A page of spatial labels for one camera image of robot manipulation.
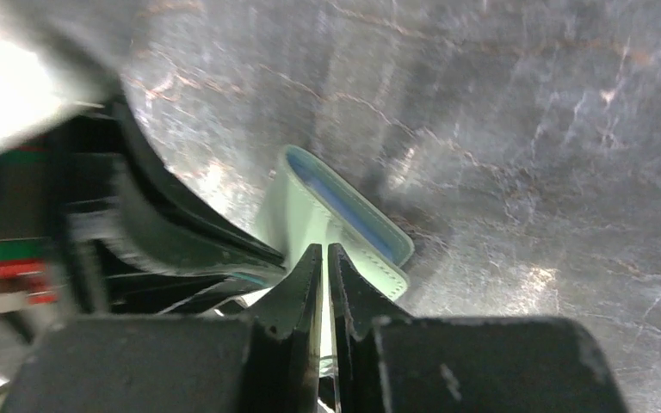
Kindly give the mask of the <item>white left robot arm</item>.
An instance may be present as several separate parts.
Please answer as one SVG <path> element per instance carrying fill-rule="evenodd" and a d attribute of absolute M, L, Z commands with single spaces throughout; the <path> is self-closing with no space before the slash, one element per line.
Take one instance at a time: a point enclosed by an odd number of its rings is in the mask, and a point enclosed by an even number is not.
<path fill-rule="evenodd" d="M 282 255 L 165 162 L 240 89 L 212 1 L 0 1 L 0 353 L 79 314 L 201 313 L 274 287 Z"/>

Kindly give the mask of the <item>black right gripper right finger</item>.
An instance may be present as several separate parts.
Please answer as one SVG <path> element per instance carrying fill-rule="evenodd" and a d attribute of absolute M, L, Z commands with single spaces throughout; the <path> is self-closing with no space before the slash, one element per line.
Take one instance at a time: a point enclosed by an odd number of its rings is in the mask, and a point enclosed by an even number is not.
<path fill-rule="evenodd" d="M 625 412 L 597 341 L 564 317 L 413 317 L 327 252 L 339 412 Z"/>

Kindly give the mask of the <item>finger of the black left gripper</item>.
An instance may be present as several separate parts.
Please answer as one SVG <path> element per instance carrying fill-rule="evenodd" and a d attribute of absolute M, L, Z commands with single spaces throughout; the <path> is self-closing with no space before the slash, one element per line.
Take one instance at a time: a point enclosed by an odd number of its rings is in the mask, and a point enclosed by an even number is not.
<path fill-rule="evenodd" d="M 179 275 L 109 274 L 104 284 L 116 314 L 200 314 L 284 277 L 284 268 L 218 268 Z"/>

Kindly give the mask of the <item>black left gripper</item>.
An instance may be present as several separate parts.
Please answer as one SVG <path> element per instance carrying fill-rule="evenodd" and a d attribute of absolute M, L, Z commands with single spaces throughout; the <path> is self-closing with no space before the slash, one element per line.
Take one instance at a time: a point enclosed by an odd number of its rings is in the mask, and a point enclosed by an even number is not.
<path fill-rule="evenodd" d="M 121 96 L 0 156 L 0 336 L 29 342 L 53 320 L 109 314 L 102 265 L 114 232 L 114 120 L 131 171 L 171 224 L 285 272 L 284 257 L 209 206 L 154 151 Z"/>

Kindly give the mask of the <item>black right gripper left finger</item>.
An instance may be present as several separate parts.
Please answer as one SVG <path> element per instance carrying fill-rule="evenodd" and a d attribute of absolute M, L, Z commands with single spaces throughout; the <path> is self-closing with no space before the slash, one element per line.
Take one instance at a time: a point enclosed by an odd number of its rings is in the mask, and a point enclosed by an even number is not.
<path fill-rule="evenodd" d="M 53 326 L 4 412 L 313 412 L 323 249 L 233 317 L 79 317 Z"/>

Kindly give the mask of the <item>green card holder wallet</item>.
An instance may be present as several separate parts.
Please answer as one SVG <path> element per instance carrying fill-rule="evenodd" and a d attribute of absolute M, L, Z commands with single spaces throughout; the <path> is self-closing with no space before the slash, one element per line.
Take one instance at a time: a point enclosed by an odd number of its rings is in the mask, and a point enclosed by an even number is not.
<path fill-rule="evenodd" d="M 339 243 L 361 276 L 390 300 L 409 288 L 402 266 L 415 250 L 411 238 L 326 163 L 298 146 L 281 149 L 253 231 L 283 254 L 287 269 L 308 245 Z"/>

